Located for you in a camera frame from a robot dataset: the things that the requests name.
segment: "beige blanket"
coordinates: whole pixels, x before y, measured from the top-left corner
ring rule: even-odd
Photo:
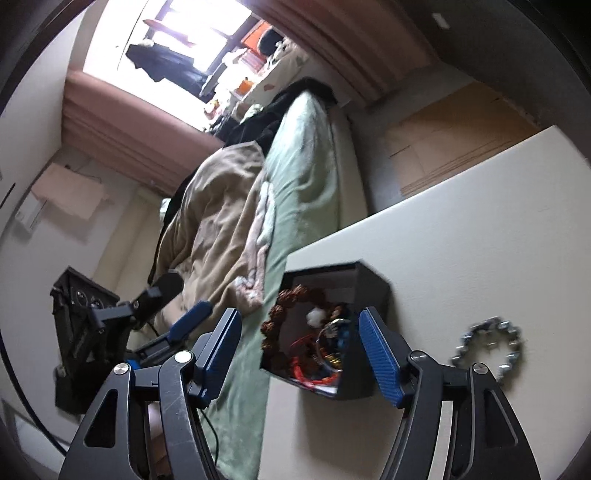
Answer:
[[[263,161],[255,142],[224,148],[203,162],[187,186],[156,264],[156,278],[173,268],[185,285],[158,314],[159,332],[168,330],[199,300],[210,301],[213,314],[193,332],[193,340],[211,331],[227,307],[246,316],[260,306],[246,301],[234,280],[249,277],[246,243],[264,181]]]

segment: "green bed sheet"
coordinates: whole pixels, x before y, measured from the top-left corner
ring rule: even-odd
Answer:
[[[276,217],[265,269],[263,307],[242,320],[242,338],[219,398],[207,409],[220,439],[218,469],[229,480],[255,480],[261,461],[269,375],[259,370],[261,323],[277,297],[287,256],[338,229],[338,179],[332,133],[322,104],[302,93],[283,118],[265,160]],[[209,446],[215,440],[203,424]]]

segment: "black box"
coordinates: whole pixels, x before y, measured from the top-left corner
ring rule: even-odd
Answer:
[[[360,261],[285,272],[280,291],[297,285],[322,288],[328,301],[348,305],[351,324],[340,380],[336,387],[308,388],[294,378],[274,375],[265,368],[262,360],[261,368],[285,382],[334,400],[370,397],[374,393],[375,377],[359,336],[359,314],[366,307],[375,307],[381,317],[386,319],[391,298],[390,285]],[[279,335],[282,352],[287,353],[293,342],[310,332],[306,314],[313,307],[312,303],[296,303],[288,311]]]

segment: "pink curtain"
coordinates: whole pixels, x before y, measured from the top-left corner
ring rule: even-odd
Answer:
[[[394,0],[240,0],[343,80],[362,104],[435,54]]]
[[[62,141],[167,195],[223,146],[154,105],[78,71],[66,77]]]

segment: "wooden bead bracelet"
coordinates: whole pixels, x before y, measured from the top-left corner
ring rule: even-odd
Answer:
[[[287,376],[289,369],[292,369],[294,374],[296,374],[293,361],[289,360],[287,355],[280,351],[279,346],[281,326],[287,318],[288,310],[292,309],[296,303],[311,303],[316,308],[324,310],[327,313],[326,323],[338,318],[343,313],[343,307],[339,305],[333,306],[329,303],[326,300],[324,291],[320,288],[308,288],[304,285],[297,285],[292,289],[281,290],[277,296],[275,305],[269,311],[269,319],[261,325],[261,333],[265,336],[265,339],[261,343],[264,362],[272,373],[280,376]],[[297,373],[303,376],[299,366],[297,370]]]

